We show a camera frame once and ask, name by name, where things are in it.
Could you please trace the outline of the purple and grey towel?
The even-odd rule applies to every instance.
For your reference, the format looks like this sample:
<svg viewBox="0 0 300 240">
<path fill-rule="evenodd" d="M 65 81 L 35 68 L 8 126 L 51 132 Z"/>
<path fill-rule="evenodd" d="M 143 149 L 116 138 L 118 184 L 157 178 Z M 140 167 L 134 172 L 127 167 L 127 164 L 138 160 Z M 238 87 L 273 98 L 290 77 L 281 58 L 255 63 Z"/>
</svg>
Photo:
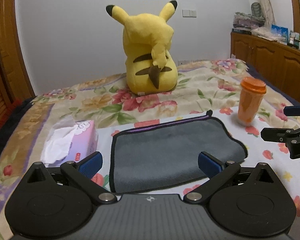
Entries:
<svg viewBox="0 0 300 240">
<path fill-rule="evenodd" d="M 234 139 L 224 123 L 205 115 L 132 128 L 114 135 L 109 185 L 116 193 L 147 192 L 205 177 L 198 156 L 207 152 L 223 163 L 242 163 L 245 145 Z"/>
</svg>

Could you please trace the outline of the pink tissue box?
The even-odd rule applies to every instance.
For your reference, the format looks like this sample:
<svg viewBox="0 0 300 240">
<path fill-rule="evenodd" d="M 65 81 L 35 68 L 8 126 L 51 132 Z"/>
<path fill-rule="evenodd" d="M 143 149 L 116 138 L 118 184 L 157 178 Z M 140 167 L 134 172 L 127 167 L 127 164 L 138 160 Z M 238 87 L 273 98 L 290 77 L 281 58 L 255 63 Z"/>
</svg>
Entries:
<svg viewBox="0 0 300 240">
<path fill-rule="evenodd" d="M 95 152 L 98 133 L 93 120 L 75 121 L 71 116 L 52 126 L 44 142 L 41 162 L 59 167 L 65 161 L 79 162 Z"/>
</svg>

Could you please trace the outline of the wooden cabinet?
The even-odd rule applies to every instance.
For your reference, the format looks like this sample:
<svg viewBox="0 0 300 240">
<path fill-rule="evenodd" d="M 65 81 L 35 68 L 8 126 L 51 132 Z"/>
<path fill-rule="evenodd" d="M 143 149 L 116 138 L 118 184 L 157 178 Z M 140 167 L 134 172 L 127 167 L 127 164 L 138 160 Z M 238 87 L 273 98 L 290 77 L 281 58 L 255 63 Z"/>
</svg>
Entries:
<svg viewBox="0 0 300 240">
<path fill-rule="evenodd" d="M 231 54 L 300 103 L 300 51 L 274 41 L 231 32 Z"/>
</svg>

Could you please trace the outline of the orange plastic cup with lid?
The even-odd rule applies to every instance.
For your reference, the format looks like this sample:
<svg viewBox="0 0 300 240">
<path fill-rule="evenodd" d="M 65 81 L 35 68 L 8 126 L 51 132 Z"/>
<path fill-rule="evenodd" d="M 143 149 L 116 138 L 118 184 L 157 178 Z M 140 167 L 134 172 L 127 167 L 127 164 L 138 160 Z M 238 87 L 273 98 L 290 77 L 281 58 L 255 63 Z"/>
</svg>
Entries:
<svg viewBox="0 0 300 240">
<path fill-rule="evenodd" d="M 260 79 L 246 76 L 241 80 L 240 85 L 238 120 L 244 126 L 251 126 L 267 92 L 266 83 Z"/>
</svg>

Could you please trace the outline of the blue picture card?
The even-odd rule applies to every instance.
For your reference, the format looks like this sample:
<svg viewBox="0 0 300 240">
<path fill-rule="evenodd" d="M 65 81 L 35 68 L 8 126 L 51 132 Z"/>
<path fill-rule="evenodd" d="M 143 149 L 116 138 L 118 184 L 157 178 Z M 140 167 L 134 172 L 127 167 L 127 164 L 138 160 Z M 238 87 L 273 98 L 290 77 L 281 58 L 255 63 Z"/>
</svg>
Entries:
<svg viewBox="0 0 300 240">
<path fill-rule="evenodd" d="M 280 42 L 287 43 L 288 41 L 288 29 L 280 27 L 275 24 L 271 25 L 271 33 L 278 38 Z"/>
</svg>

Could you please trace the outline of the floral bed blanket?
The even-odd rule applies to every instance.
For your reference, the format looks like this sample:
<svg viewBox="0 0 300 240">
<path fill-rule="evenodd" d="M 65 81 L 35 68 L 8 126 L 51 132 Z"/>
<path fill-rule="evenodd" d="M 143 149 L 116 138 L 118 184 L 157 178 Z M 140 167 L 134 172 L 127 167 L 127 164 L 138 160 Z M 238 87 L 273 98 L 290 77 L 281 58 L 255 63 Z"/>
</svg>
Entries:
<svg viewBox="0 0 300 240">
<path fill-rule="evenodd" d="M 58 121 L 69 116 L 77 121 L 93 120 L 96 128 L 107 127 L 116 133 L 119 125 L 146 126 L 207 110 L 244 143 L 250 163 L 266 161 L 275 170 L 297 210 L 290 234 L 300 239 L 300 159 L 290 159 L 283 143 L 267 143 L 260 137 L 266 126 L 299 128 L 300 117 L 289 118 L 283 113 L 285 106 L 296 101 L 268 84 L 256 123 L 251 128 L 234 128 L 229 121 L 235 115 L 240 81 L 245 76 L 260 78 L 254 67 L 240 60 L 202 61 L 181 66 L 177 86 L 171 92 L 136 96 L 125 75 L 118 74 L 16 103 L 0 129 L 0 239 L 12 235 L 4 217 L 6 201 L 31 163 L 40 159 L 47 135 Z"/>
</svg>

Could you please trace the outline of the stack of clutter on cabinet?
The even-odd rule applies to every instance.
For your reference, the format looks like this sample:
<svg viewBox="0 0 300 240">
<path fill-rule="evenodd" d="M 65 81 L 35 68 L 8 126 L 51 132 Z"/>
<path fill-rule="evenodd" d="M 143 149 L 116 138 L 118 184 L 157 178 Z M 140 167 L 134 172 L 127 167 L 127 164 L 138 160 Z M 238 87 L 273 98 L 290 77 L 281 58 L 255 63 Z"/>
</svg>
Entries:
<svg viewBox="0 0 300 240">
<path fill-rule="evenodd" d="M 251 30 L 264 26 L 265 18 L 260 3 L 252 3 L 251 12 L 251 14 L 235 13 L 232 32 L 250 35 Z"/>
</svg>

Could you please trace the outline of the cream patterned curtain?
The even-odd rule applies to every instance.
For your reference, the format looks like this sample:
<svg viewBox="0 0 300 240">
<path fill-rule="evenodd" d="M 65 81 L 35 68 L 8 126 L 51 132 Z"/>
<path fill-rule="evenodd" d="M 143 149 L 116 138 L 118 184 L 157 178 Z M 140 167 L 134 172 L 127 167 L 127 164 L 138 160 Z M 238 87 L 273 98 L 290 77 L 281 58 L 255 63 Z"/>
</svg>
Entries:
<svg viewBox="0 0 300 240">
<path fill-rule="evenodd" d="M 273 24 L 275 24 L 275 18 L 274 18 L 271 0 L 260 0 L 260 4 L 262 8 L 262 13 L 265 18 L 265 26 L 271 27 Z"/>
</svg>

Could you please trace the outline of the yellow Pikachu plush toy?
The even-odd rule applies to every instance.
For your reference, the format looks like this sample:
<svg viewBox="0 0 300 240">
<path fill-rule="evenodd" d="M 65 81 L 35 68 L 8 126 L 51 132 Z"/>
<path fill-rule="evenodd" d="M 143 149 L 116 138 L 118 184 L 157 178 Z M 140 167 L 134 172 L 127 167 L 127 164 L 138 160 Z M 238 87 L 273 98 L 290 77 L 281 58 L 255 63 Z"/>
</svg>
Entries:
<svg viewBox="0 0 300 240">
<path fill-rule="evenodd" d="M 169 92 L 177 84 L 177 67 L 169 53 L 174 30 L 167 24 L 176 9 L 175 0 L 158 15 L 129 15 L 117 5 L 106 6 L 107 13 L 123 25 L 126 80 L 136 95 Z"/>
</svg>

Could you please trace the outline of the white wall switch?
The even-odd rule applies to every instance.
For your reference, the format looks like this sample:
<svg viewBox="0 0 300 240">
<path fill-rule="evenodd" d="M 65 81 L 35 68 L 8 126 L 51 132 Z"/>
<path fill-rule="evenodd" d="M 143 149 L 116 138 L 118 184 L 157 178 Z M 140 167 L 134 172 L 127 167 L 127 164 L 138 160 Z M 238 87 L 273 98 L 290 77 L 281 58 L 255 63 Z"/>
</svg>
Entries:
<svg viewBox="0 0 300 240">
<path fill-rule="evenodd" d="M 182 9 L 182 16 L 188 18 L 196 18 L 196 10 Z"/>
</svg>

